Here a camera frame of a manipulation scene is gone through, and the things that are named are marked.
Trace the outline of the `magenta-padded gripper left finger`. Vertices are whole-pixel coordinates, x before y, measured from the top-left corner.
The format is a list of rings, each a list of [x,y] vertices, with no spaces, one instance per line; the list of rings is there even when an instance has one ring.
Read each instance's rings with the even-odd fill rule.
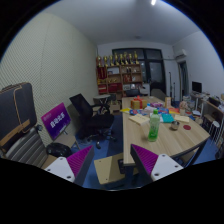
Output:
[[[93,157],[94,147],[90,145],[67,158],[58,157],[45,171],[82,186]]]

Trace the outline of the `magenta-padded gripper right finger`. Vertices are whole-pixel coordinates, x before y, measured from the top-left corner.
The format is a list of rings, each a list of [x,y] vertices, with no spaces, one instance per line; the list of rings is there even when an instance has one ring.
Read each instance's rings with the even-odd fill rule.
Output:
[[[182,169],[182,166],[167,154],[157,155],[135,144],[131,145],[130,152],[146,183],[157,181]]]

